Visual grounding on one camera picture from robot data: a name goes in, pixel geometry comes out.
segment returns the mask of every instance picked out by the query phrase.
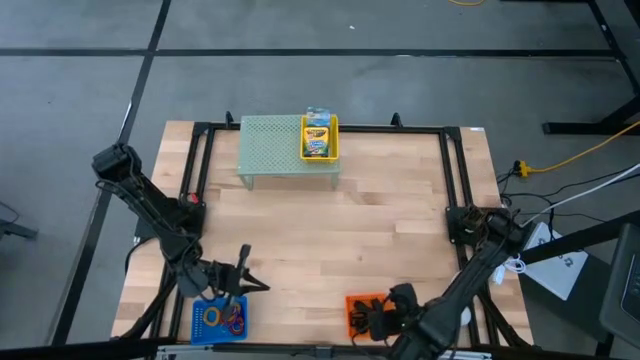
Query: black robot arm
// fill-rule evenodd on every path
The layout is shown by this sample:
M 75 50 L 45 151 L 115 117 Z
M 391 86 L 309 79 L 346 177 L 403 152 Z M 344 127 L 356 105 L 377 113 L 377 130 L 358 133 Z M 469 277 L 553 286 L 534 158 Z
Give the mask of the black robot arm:
M 515 224 L 505 209 L 472 207 L 457 225 L 478 237 L 477 251 L 442 296 L 419 306 L 413 287 L 400 284 L 391 289 L 388 297 L 395 305 L 394 310 L 384 314 L 376 309 L 368 312 L 365 327 L 373 340 L 400 335 L 387 354 L 389 359 L 431 360 L 449 349 L 457 340 L 464 308 L 473 304 L 473 297 L 480 293 L 496 267 L 522 250 L 531 231 L 531 226 L 522 228 Z M 502 329 L 509 331 L 508 324 L 503 325 Z M 516 338 L 516 343 L 524 344 L 517 334 L 505 337 L 508 335 Z
M 208 287 L 215 297 L 228 295 L 225 310 L 231 308 L 238 296 L 269 290 L 269 286 L 249 274 L 245 267 L 250 245 L 242 246 L 236 266 L 200 259 L 202 247 L 199 240 L 206 204 L 202 200 L 191 202 L 165 196 L 142 173 L 140 158 L 132 147 L 114 144 L 94 156 L 92 167 L 99 179 L 96 186 L 122 199 L 156 235 L 171 270 L 166 288 L 160 289 L 136 325 L 123 337 L 135 338 L 144 333 L 151 317 L 175 284 L 186 297 L 202 295 Z M 251 285 L 240 285 L 241 280 Z

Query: blue pegboard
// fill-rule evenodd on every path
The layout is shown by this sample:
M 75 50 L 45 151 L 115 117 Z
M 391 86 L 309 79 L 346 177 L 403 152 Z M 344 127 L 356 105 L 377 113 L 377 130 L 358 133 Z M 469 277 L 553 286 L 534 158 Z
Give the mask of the blue pegboard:
M 207 345 L 246 339 L 247 334 L 249 333 L 247 298 L 246 296 L 240 296 L 236 298 L 236 301 L 242 307 L 241 313 L 244 318 L 244 331 L 240 335 L 233 335 L 224 324 L 209 326 L 204 323 L 203 316 L 205 311 L 210 307 L 215 307 L 222 312 L 222 308 L 226 302 L 225 298 L 218 298 L 212 302 L 206 302 L 204 300 L 194 301 L 193 317 L 191 320 L 191 343 L 194 345 Z

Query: yellow cable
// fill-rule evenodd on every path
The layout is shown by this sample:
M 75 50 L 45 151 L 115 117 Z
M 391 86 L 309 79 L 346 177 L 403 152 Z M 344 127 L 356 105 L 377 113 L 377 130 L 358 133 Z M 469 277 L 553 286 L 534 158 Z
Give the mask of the yellow cable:
M 473 2 L 473 3 L 468 3 L 468 2 L 462 2 L 462 1 L 456 1 L 456 0 L 449 0 L 450 3 L 454 3 L 456 5 L 460 5 L 460 6 L 478 6 L 478 5 L 482 5 L 482 3 L 484 2 L 484 0 L 480 0 L 477 2 Z
M 581 152 L 580 154 L 578 154 L 578 155 L 576 155 L 576 156 L 572 156 L 572 157 L 568 158 L 567 160 L 565 160 L 565 161 L 563 161 L 563 162 L 557 163 L 557 164 L 555 164 L 555 165 L 553 165 L 553 166 L 546 167 L 546 168 L 544 168 L 544 169 L 535 169 L 535 168 L 532 168 L 532 167 L 527 167 L 527 172 L 530 172 L 530 173 L 543 173 L 543 172 L 549 172 L 549 171 L 555 170 L 555 169 L 557 169 L 557 168 L 559 168 L 559 167 L 561 167 L 561 166 L 565 166 L 565 165 L 567 165 L 568 163 L 572 162 L 573 160 L 576 160 L 576 159 L 578 159 L 578 158 L 581 158 L 582 156 L 584 156 L 584 155 L 586 155 L 586 154 L 588 154 L 588 153 L 590 153 L 590 152 L 592 152 L 592 151 L 595 151 L 595 150 L 600 149 L 601 147 L 603 147 L 603 146 L 607 145 L 607 144 L 608 144 L 608 143 L 610 143 L 611 141 L 615 140 L 616 138 L 620 137 L 622 134 L 626 133 L 627 131 L 629 131 L 629 130 L 633 129 L 634 127 L 636 127 L 636 126 L 638 126 L 638 125 L 640 125 L 640 120 L 639 120 L 639 121 L 636 121 L 635 123 L 633 123 L 633 124 L 631 124 L 631 125 L 629 125 L 629 126 L 628 126 L 627 128 L 625 128 L 624 130 L 622 130 L 622 131 L 620 131 L 619 133 L 617 133 L 617 134 L 615 134 L 615 135 L 611 136 L 610 138 L 608 138 L 607 140 L 605 140 L 605 141 L 601 142 L 600 144 L 598 144 L 598 145 L 596 145 L 596 146 L 594 146 L 594 147 L 592 147 L 592 148 L 590 148 L 590 149 L 587 149 L 587 150 L 585 150 L 585 151 Z

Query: orange container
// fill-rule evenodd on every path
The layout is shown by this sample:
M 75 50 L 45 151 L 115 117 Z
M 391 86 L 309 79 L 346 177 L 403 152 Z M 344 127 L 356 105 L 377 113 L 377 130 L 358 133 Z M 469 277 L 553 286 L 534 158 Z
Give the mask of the orange container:
M 371 302 L 374 299 L 378 299 L 380 302 L 384 302 L 384 299 L 387 297 L 387 294 L 385 293 L 377 293 L 377 294 L 362 294 L 362 295 L 349 295 L 347 297 L 345 297 L 345 305 L 346 305 L 346 311 L 347 311 L 347 333 L 349 334 L 349 338 L 353 337 L 353 335 L 355 335 L 357 333 L 356 329 L 351 327 L 351 314 L 353 313 L 353 311 L 355 310 L 355 302 L 356 301 L 361 301 L 363 302 L 365 305 L 372 307 Z M 395 307 L 393 306 L 393 303 L 390 301 L 387 301 L 384 306 L 383 306 L 384 310 L 393 310 Z M 369 331 L 367 330 L 367 332 L 363 333 L 363 334 L 358 334 L 356 335 L 356 339 L 357 338 L 368 338 L 369 337 Z

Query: white cable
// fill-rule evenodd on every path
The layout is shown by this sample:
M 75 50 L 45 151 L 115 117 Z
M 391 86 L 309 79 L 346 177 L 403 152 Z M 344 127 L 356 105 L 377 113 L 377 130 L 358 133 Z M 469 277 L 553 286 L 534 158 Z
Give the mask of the white cable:
M 638 168 L 640 168 L 640 164 L 636 164 L 634 167 L 630 168 L 629 170 L 627 170 L 627 171 L 623 172 L 622 174 L 620 174 L 620 175 L 618 175 L 618 176 L 614 177 L 613 179 L 607 180 L 606 182 L 604 182 L 604 183 L 602 183 L 602 184 L 600 184 L 600 185 L 598 185 L 598 186 L 594 187 L 593 189 L 587 190 L 587 191 L 585 191 L 585 192 L 581 192 L 581 193 L 580 193 L 580 194 L 578 194 L 578 195 L 574 195 L 574 196 L 572 196 L 572 197 L 570 197 L 570 198 L 568 198 L 568 199 L 564 199 L 564 200 L 562 200 L 562 201 L 560 201 L 560 202 L 558 202 L 558 203 L 555 203 L 555 204 L 553 204 L 553 205 L 549 206 L 548 208 L 546 208 L 546 209 L 544 209 L 544 210 L 540 211 L 539 213 L 537 213 L 536 215 L 532 216 L 531 218 L 529 218 L 529 220 L 525 221 L 525 223 L 524 223 L 524 224 L 522 224 L 522 226 L 523 226 L 523 227 L 524 227 L 524 226 L 526 226 L 527 224 L 529 224 L 530 222 L 532 222 L 535 218 L 537 218 L 538 216 L 540 216 L 540 215 L 542 215 L 542 214 L 546 213 L 547 211 L 549 211 L 549 210 L 551 210 L 551 209 L 553 209 L 553 208 L 556 208 L 556 207 L 558 207 L 558 206 L 560 206 L 560 205 L 562 205 L 562 204 L 568 203 L 569 201 L 571 201 L 571 200 L 575 200 L 575 199 L 577 199 L 577 198 L 579 198 L 579 197 L 582 197 L 582 196 L 584 196 L 584 195 L 591 194 L 592 192 L 594 192 L 594 191 L 596 191 L 596 190 L 600 190 L 600 189 L 602 189 L 603 187 L 605 187 L 605 186 L 607 186 L 607 185 L 609 185 L 609 184 L 611 184 L 611 183 L 613 183 L 613 182 L 615 182 L 615 181 L 619 180 L 620 178 L 623 178 L 623 177 L 625 177 L 625 176 L 629 175 L 630 173 L 632 173 L 632 172 L 636 171 L 636 169 L 638 169 Z
M 520 254 L 518 254 L 518 257 L 515 259 L 509 258 L 504 262 L 503 265 L 507 270 L 516 274 L 522 274 L 527 271 L 527 264 L 525 264 L 524 261 L 520 260 Z

